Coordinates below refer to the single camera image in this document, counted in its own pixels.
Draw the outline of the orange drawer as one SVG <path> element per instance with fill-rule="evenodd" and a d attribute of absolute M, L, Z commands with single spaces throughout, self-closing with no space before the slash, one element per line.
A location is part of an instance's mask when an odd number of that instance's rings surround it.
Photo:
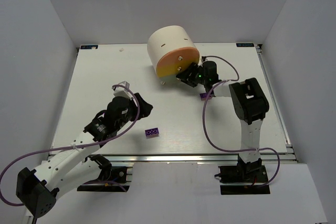
<path fill-rule="evenodd" d="M 194 47 L 184 47 L 165 53 L 158 61 L 157 69 L 171 69 L 183 67 L 187 63 L 198 63 L 200 53 Z"/>

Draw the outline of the yellow drawer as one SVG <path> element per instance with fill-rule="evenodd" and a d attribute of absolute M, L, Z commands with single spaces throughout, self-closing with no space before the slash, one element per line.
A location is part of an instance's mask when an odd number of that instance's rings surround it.
<path fill-rule="evenodd" d="M 179 56 L 173 58 L 162 58 L 157 64 L 156 75 L 159 78 L 174 75 L 185 70 L 191 63 L 198 62 L 198 57 L 182 57 L 182 60 L 179 60 Z"/>

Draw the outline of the purple lego brick studs up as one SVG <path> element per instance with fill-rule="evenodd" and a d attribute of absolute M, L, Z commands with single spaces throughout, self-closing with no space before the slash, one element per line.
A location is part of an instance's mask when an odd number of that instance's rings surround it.
<path fill-rule="evenodd" d="M 204 100 L 206 100 L 207 93 L 201 93 L 199 96 L 200 96 L 200 99 L 201 99 L 202 101 L 204 101 Z"/>

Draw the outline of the purple lego brick underside up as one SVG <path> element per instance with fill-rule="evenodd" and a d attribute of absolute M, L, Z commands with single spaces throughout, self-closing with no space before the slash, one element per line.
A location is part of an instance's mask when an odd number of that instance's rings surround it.
<path fill-rule="evenodd" d="M 159 129 L 157 127 L 145 130 L 146 138 L 157 137 L 159 134 Z"/>

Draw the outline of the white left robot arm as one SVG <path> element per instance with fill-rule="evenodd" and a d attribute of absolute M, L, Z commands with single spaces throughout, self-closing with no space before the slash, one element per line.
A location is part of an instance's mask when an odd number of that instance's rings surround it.
<path fill-rule="evenodd" d="M 18 173 L 16 196 L 38 219 L 48 213 L 60 197 L 86 182 L 119 182 L 119 172 L 96 152 L 104 146 L 104 140 L 115 137 L 128 122 L 148 117 L 152 109 L 139 93 L 134 99 L 128 95 L 114 97 L 107 108 L 85 126 L 71 149 L 57 153 L 32 170 L 24 168 Z"/>

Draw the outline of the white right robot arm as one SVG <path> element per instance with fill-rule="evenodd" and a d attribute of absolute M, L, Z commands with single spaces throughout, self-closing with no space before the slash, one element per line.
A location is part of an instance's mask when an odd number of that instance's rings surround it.
<path fill-rule="evenodd" d="M 256 78 L 249 78 L 243 82 L 239 79 L 220 80 L 217 64 L 205 61 L 202 65 L 192 63 L 186 70 L 176 76 L 181 82 L 190 87 L 201 84 L 206 91 L 205 103 L 211 97 L 231 98 L 235 114 L 240 120 L 241 145 L 239 150 L 225 150 L 210 145 L 217 150 L 227 153 L 238 153 L 238 160 L 243 164 L 260 164 L 260 131 L 269 102 Z"/>

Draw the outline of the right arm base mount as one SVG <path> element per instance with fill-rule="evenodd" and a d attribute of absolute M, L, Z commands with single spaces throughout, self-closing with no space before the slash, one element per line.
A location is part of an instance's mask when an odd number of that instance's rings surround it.
<path fill-rule="evenodd" d="M 220 166 L 214 175 L 220 182 L 221 195 L 269 195 L 268 175 L 262 159 L 245 163 L 239 158 L 236 165 Z"/>

